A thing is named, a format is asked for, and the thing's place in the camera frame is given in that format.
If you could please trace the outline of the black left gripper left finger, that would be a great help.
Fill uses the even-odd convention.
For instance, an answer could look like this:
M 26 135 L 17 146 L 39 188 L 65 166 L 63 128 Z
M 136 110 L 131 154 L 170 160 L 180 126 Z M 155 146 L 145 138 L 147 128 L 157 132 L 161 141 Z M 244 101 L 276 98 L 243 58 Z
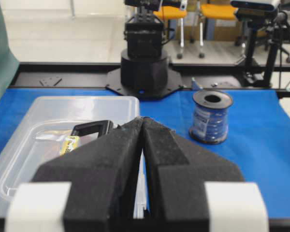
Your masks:
M 19 186 L 7 232 L 108 232 L 117 215 L 133 216 L 143 118 L 42 164 Z

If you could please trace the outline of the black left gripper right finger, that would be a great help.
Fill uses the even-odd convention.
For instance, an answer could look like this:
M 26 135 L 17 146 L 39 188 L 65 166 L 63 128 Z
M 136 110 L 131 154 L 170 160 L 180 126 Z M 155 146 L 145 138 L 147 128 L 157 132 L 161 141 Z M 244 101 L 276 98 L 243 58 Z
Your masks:
M 266 232 L 268 215 L 256 183 L 239 167 L 144 118 L 151 210 L 168 232 Z

